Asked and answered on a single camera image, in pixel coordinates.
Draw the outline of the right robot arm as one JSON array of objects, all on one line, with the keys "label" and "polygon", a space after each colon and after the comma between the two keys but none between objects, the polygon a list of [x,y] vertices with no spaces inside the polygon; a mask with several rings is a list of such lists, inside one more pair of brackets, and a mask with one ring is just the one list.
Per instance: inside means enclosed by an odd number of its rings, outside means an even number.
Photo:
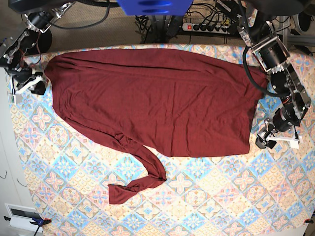
[{"label": "right robot arm", "polygon": [[16,31],[5,38],[0,44],[0,66],[10,76],[8,100],[17,104],[22,101],[22,94],[31,93],[43,95],[46,82],[43,73],[35,71],[28,65],[24,56],[35,48],[41,54],[40,37],[43,36],[75,3],[73,0],[10,0],[8,6],[25,20]]}]

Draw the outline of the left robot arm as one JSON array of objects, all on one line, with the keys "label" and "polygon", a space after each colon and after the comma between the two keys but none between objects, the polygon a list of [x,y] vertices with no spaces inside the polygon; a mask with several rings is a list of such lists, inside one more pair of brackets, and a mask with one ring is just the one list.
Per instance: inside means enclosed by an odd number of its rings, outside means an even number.
[{"label": "left robot arm", "polygon": [[[290,53],[279,39],[271,17],[298,14],[309,4],[308,0],[249,0],[246,7],[239,4],[242,17],[237,29],[246,44],[242,54],[246,74],[255,88],[270,97],[278,97],[283,105],[273,118],[265,119],[264,128],[258,132],[255,144],[260,149],[273,148],[278,141],[287,141],[291,148],[299,148],[298,134],[289,138],[278,133],[299,126],[312,102],[289,61]],[[247,65],[248,51],[270,76],[274,92],[253,79]]]}]

